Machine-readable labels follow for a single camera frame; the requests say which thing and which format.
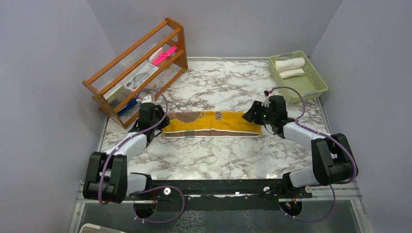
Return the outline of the yellow towel white trim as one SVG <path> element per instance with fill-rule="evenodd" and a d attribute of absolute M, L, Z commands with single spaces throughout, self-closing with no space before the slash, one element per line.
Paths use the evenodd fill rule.
<path fill-rule="evenodd" d="M 168 114 L 163 138 L 261 137 L 262 128 L 242 118 L 242 112 L 196 111 Z"/>

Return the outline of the white terry towel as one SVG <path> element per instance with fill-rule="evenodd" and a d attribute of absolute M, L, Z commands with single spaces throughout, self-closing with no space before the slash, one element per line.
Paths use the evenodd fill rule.
<path fill-rule="evenodd" d="M 292 76 L 300 76 L 305 74 L 303 66 L 306 61 L 302 57 L 291 58 L 284 61 L 275 61 L 275 68 L 279 76 L 284 79 Z"/>

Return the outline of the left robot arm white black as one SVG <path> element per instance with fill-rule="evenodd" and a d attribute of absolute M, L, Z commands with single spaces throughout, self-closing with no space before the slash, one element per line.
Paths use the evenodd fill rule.
<path fill-rule="evenodd" d="M 126 195 L 135 193 L 140 199 L 152 195 L 153 187 L 146 182 L 148 174 L 127 171 L 129 161 L 149 146 L 170 119 L 160 105 L 141 104 L 139 117 L 127 136 L 107 152 L 90 155 L 83 186 L 83 197 L 101 204 L 121 203 Z"/>

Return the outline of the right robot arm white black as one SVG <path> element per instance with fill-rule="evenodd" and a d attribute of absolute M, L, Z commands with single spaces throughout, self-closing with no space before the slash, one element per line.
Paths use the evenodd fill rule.
<path fill-rule="evenodd" d="M 282 96 L 269 96 L 264 102 L 254 101 L 242 117 L 257 125 L 269 125 L 275 135 L 311 151 L 311 166 L 283 175 L 285 181 L 280 191 L 284 196 L 293 197 L 300 187 L 347 183 L 357 176 L 357 165 L 346 136 L 322 133 L 290 118 Z"/>

